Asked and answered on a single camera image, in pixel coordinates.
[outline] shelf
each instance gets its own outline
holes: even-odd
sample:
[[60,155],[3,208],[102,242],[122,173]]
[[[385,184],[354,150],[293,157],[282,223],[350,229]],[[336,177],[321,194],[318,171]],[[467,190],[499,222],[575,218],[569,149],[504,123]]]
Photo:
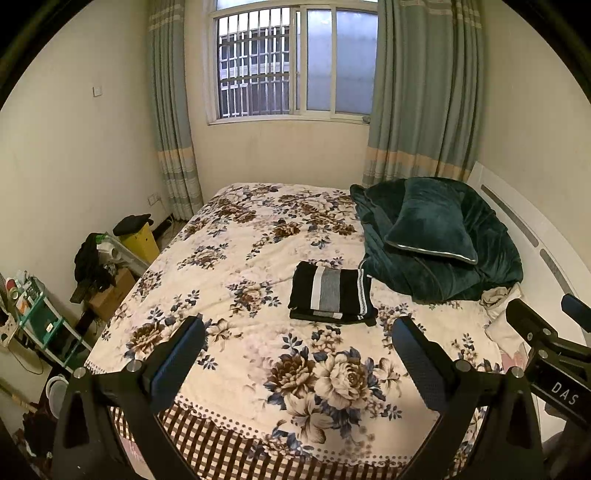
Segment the shelf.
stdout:
[[72,347],[70,353],[68,354],[68,356],[66,357],[66,359],[64,360],[64,363],[67,365],[68,362],[72,359],[72,355],[74,355],[76,353],[76,351],[78,350],[78,347],[82,344],[82,337],[78,338],[78,340],[74,343],[74,346]]
[[18,315],[18,326],[22,327],[23,325],[25,325],[29,318],[33,315],[33,313],[35,313],[38,309],[39,309],[39,305],[45,303],[45,294],[42,293],[39,298],[37,300],[35,300],[35,302],[33,303],[33,305],[31,306],[31,310],[29,310],[25,315],[21,315],[21,313],[19,311],[17,311],[17,315]]
[[62,326],[62,324],[64,322],[65,322],[64,317],[60,317],[58,319],[58,321],[53,324],[53,327],[51,328],[51,330],[43,336],[43,348],[44,349],[47,348],[47,345],[49,344],[49,342],[51,342],[51,339],[56,334],[56,332],[60,329],[60,327]]

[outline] tape roll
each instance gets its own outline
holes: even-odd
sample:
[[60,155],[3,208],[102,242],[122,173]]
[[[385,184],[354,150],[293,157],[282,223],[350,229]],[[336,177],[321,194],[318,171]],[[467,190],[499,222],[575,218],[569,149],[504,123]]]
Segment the tape roll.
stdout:
[[10,291],[8,292],[8,296],[12,299],[12,300],[18,300],[18,297],[21,293],[18,291],[17,287],[13,287],[10,289]]

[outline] screw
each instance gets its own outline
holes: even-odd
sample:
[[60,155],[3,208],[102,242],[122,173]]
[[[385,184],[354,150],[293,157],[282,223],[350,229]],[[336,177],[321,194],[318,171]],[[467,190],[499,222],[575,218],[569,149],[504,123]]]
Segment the screw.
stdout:
[[465,360],[457,360],[456,361],[456,368],[460,372],[469,372],[472,369],[470,363],[466,362]]
[[86,368],[84,367],[78,367],[76,368],[76,370],[74,370],[74,378],[82,378],[86,375]]
[[141,360],[132,360],[129,362],[125,368],[128,372],[137,372],[140,368],[142,368],[142,361]]
[[520,367],[512,367],[511,373],[515,378],[522,378],[523,377],[523,370]]

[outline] wall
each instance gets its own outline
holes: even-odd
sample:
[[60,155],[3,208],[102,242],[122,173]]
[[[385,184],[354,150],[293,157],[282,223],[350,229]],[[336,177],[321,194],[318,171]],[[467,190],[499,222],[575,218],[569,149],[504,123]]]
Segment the wall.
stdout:
[[591,268],[591,105],[533,27],[501,0],[482,5],[488,71],[479,161]]
[[[80,313],[69,298],[86,236],[132,213],[150,212],[156,223],[168,213],[147,201],[165,197],[152,141],[147,21],[146,0],[95,0],[45,46],[0,111],[0,271],[39,276],[70,314]],[[93,98],[93,85],[102,96]],[[43,378],[4,350],[0,357],[0,381],[38,400]],[[0,397],[13,430],[22,411]]]
[[369,127],[330,121],[267,120],[208,125],[203,100],[200,0],[187,0],[185,65],[191,134],[205,200],[237,181],[348,189],[360,183]]

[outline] cable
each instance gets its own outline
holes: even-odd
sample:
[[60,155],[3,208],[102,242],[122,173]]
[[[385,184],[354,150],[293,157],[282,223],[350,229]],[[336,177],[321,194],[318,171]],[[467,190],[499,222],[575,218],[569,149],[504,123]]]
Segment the cable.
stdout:
[[41,373],[37,373],[34,372],[32,370],[29,370],[27,367],[25,367],[22,362],[18,359],[18,357],[14,354],[14,352],[12,350],[10,350],[9,347],[7,347],[7,350],[12,353],[12,356],[17,360],[18,363],[21,364],[21,367],[23,367],[27,372],[29,372],[30,374],[33,375],[43,375],[43,372],[45,371],[45,367],[43,366],[43,362],[41,361],[41,359],[39,358],[39,355],[35,354],[37,356],[37,358],[39,359],[39,364],[41,365]]

